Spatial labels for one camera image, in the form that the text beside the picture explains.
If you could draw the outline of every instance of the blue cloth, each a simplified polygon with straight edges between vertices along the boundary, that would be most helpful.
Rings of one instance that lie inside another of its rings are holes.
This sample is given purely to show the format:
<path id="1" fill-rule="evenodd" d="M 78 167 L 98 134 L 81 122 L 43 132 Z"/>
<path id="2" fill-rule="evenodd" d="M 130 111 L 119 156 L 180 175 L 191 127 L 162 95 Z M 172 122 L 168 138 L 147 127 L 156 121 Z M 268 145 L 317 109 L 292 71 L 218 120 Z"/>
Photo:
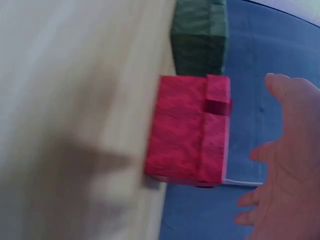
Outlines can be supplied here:
<path id="1" fill-rule="evenodd" d="M 320 29 L 252 2 L 228 0 L 229 48 L 225 74 L 233 99 L 227 178 L 263 182 L 267 169 L 248 156 L 282 135 L 280 104 L 265 88 L 267 73 L 320 84 Z"/>
<path id="2" fill-rule="evenodd" d="M 241 0 L 228 0 L 233 109 L 227 178 L 264 181 L 266 167 L 248 160 L 251 149 L 282 133 L 281 107 L 264 86 L 266 73 L 320 83 L 320 30 L 293 16 Z M 242 240 L 250 227 L 234 225 L 237 199 L 249 188 L 168 185 L 160 240 Z"/>
<path id="3" fill-rule="evenodd" d="M 237 199 L 249 188 L 168 185 L 160 240 L 241 240 L 251 227 L 234 224 Z"/>

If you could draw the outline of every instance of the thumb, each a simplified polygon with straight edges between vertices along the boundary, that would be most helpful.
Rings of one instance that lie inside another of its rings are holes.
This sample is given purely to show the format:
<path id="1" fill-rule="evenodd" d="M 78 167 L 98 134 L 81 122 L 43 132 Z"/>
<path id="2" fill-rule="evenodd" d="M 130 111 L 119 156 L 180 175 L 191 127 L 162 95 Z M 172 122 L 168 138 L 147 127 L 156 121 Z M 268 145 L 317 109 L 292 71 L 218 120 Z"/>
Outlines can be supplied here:
<path id="1" fill-rule="evenodd" d="M 273 73 L 265 76 L 265 86 L 281 104 L 305 98 L 315 92 L 318 94 L 319 91 L 316 86 L 304 78 L 290 78 L 283 74 Z"/>

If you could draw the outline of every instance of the finger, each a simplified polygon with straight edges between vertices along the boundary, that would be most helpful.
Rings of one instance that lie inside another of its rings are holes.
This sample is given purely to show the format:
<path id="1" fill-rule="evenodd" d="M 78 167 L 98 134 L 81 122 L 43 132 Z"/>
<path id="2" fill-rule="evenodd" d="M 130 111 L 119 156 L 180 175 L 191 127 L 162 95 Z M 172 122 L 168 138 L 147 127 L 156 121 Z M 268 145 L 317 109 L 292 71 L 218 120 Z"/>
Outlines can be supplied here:
<path id="1" fill-rule="evenodd" d="M 265 86 L 281 104 L 319 92 L 319 89 L 308 80 L 290 78 L 283 74 L 268 73 L 265 76 Z"/>
<path id="2" fill-rule="evenodd" d="M 249 235 L 249 236 L 247 236 L 246 238 L 245 238 L 245 240 L 252 240 L 253 238 L 252 238 L 252 235 Z"/>
<path id="3" fill-rule="evenodd" d="M 234 222 L 235 224 L 238 224 L 238 225 L 253 226 L 255 224 L 256 217 L 257 217 L 257 208 L 251 211 L 246 211 L 238 214 L 235 217 Z"/>
<path id="4" fill-rule="evenodd" d="M 270 141 L 256 147 L 250 153 L 250 159 L 267 164 L 275 153 L 276 143 L 276 141 Z"/>
<path id="5" fill-rule="evenodd" d="M 282 104 L 291 78 L 283 74 L 268 73 L 264 79 L 268 91 Z"/>
<path id="6" fill-rule="evenodd" d="M 258 206 L 260 202 L 261 191 L 262 191 L 262 185 L 257 187 L 255 190 L 241 196 L 238 200 L 238 206 L 239 207 Z"/>

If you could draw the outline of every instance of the red ribbon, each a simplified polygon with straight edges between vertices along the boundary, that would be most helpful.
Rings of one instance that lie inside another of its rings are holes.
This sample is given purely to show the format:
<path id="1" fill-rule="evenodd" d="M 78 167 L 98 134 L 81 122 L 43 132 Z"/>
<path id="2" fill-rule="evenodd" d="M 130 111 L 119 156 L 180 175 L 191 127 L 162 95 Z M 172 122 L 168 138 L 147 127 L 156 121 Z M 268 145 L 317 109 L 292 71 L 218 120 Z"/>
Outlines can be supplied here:
<path id="1" fill-rule="evenodd" d="M 205 100 L 204 112 L 209 114 L 221 115 L 229 117 L 232 110 L 232 101 L 230 103 L 215 101 L 215 100 Z"/>

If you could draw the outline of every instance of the hand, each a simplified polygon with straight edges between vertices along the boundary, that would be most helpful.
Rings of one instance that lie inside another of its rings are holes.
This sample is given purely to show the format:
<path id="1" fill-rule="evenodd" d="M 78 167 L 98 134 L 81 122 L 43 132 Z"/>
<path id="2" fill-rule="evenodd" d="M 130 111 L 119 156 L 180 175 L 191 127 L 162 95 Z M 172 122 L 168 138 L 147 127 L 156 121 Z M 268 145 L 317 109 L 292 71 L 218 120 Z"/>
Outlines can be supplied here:
<path id="1" fill-rule="evenodd" d="M 282 105 L 283 133 L 250 154 L 268 165 L 267 181 L 242 196 L 256 206 L 235 222 L 254 226 L 247 240 L 320 239 L 320 90 L 303 78 L 269 73 L 269 92 Z"/>

